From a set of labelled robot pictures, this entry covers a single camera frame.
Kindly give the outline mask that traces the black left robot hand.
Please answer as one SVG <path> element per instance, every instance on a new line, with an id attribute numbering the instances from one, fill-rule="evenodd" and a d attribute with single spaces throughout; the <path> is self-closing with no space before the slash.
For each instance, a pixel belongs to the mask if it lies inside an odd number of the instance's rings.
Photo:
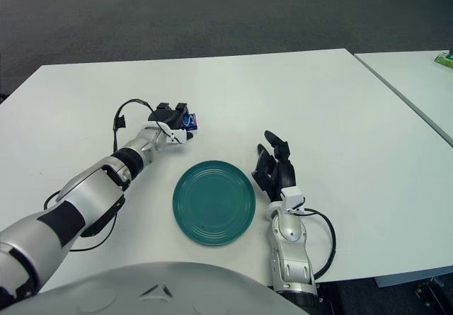
<path id="1" fill-rule="evenodd" d="M 196 114 L 188 111 L 186 103 L 178 103 L 175 108 L 169 103 L 158 104 L 148 117 L 147 127 L 160 130 L 165 144 L 184 144 L 198 129 Z"/>

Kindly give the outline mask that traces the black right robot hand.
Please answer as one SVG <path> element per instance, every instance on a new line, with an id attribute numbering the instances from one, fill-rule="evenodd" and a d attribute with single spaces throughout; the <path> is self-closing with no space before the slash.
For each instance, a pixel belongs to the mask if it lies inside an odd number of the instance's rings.
<path id="1" fill-rule="evenodd" d="M 266 217 L 272 219 L 278 213 L 302 216 L 305 214 L 305 197 L 297 186 L 294 167 L 289 159 L 289 144 L 269 130 L 264 132 L 264 136 L 274 154 L 271 155 L 262 144 L 257 146 L 258 162 L 252 177 L 271 201 Z"/>

